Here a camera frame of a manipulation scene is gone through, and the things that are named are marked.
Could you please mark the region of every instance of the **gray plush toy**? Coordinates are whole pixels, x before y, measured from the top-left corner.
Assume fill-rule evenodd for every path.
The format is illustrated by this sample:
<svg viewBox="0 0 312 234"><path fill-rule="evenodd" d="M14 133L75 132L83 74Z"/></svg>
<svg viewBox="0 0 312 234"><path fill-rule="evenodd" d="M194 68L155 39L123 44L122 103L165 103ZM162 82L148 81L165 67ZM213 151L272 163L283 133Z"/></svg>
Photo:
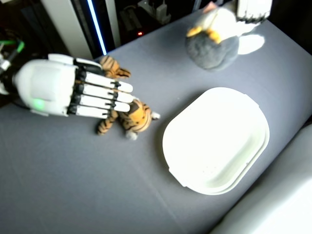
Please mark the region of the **gray plush toy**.
<svg viewBox="0 0 312 234"><path fill-rule="evenodd" d="M258 25L237 21L235 1L228 2L203 14L188 31L187 53L205 70L222 70L237 55L249 54L263 46L264 37L254 34Z"/></svg>

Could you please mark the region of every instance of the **tiger plush toy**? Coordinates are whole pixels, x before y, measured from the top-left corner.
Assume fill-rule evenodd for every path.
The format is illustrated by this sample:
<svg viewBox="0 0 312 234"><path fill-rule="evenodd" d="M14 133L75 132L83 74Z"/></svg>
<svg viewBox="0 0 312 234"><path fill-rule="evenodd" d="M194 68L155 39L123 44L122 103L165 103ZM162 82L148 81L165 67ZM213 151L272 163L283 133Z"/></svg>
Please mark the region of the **tiger plush toy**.
<svg viewBox="0 0 312 234"><path fill-rule="evenodd" d="M129 78L131 76L131 73L124 68L120 68L118 62L111 56L104 56L100 64L105 76L108 78L118 79ZM99 124L97 133L99 135L107 133L118 117L126 130L126 137L136 140L138 133L145 131L150 126L152 120L159 119L160 114L152 112L149 106L135 97L133 102L130 103L130 110L128 112L112 110L110 116Z"/></svg>

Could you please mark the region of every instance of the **gray table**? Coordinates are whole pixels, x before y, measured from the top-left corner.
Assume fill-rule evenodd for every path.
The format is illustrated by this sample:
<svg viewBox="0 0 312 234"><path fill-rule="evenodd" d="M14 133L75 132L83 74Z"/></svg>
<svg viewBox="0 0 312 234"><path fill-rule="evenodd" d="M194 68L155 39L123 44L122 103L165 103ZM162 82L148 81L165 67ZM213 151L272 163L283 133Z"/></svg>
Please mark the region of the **gray table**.
<svg viewBox="0 0 312 234"><path fill-rule="evenodd" d="M0 233L204 234L235 204L312 114L312 57L271 23L265 46L208 73L187 57L195 15L133 41L112 55L133 76L134 94L162 114L132 142L116 123L41 117L13 105L0 111ZM205 90L248 94L270 126L270 142L239 185L207 196L170 175L161 148L169 120ZM190 119L204 121L204 117Z"/></svg>

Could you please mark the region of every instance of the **plush toy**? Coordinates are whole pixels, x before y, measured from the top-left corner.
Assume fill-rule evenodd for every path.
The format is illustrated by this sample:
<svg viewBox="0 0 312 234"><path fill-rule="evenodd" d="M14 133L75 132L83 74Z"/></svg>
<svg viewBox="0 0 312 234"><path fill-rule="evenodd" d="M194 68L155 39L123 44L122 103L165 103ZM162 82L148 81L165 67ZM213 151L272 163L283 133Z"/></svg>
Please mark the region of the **plush toy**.
<svg viewBox="0 0 312 234"><path fill-rule="evenodd" d="M104 56L100 64L105 71L106 77L117 79L128 78L131 75L128 70L120 68L118 62L111 56ZM130 103L130 110L128 112L112 110L110 116L99 124L97 133L99 135L107 133L118 117L126 130L126 137L136 140L138 133L145 131L150 126L152 120L159 119L160 114L152 112L149 106L135 97L133 102Z"/></svg>
<svg viewBox="0 0 312 234"><path fill-rule="evenodd" d="M264 37L254 34L259 23L237 21L235 1L212 7L201 15L186 35L190 58L201 68L219 71L228 67L237 55L261 48Z"/></svg>

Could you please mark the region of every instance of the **white plastic tub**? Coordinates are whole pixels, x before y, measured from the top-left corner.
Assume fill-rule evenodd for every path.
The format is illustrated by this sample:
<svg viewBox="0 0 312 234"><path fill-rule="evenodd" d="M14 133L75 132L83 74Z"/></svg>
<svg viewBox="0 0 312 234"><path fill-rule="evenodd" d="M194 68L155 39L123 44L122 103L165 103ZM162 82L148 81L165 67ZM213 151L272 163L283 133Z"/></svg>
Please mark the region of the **white plastic tub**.
<svg viewBox="0 0 312 234"><path fill-rule="evenodd" d="M163 151L182 186L219 195L238 184L268 145L269 135L256 102L239 91L214 88L168 124Z"/></svg>

